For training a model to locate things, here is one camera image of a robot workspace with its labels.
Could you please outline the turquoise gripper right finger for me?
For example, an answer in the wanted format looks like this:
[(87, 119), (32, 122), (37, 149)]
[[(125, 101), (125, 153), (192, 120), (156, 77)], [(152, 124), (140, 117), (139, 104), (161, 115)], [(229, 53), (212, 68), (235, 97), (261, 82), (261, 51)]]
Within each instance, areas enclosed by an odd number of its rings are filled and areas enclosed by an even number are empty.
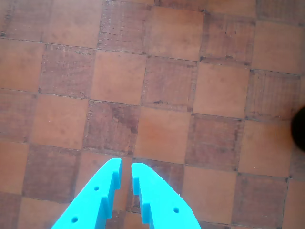
[(132, 164), (133, 193), (139, 197), (142, 223), (151, 229), (199, 229), (192, 209), (144, 163)]

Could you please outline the turquoise gripper left finger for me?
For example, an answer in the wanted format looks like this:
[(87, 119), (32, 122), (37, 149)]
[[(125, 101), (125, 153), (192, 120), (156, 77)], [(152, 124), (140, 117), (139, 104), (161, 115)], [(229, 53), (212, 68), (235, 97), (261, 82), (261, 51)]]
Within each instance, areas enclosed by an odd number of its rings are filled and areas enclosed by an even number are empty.
[(115, 191), (121, 188), (122, 160), (108, 160), (52, 226), (53, 229), (104, 229), (112, 217)]

